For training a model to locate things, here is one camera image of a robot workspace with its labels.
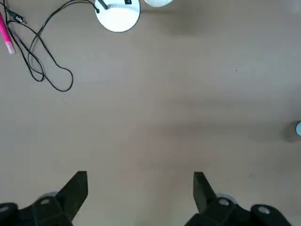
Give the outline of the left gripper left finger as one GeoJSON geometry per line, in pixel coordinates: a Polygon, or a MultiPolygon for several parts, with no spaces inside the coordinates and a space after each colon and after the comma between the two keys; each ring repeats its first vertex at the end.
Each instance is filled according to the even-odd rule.
{"type": "Polygon", "coordinates": [[[72,226],[88,196],[86,171],[76,172],[57,193],[47,193],[20,209],[16,203],[0,204],[2,226],[72,226]]]}

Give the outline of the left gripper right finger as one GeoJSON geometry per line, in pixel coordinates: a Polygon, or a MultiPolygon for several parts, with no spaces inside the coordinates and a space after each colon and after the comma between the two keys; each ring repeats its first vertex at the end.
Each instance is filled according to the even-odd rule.
{"type": "Polygon", "coordinates": [[[198,213],[187,226],[290,226],[291,223],[275,207],[255,204],[245,210],[227,197],[219,197],[203,172],[194,172],[193,197],[198,213]]]}

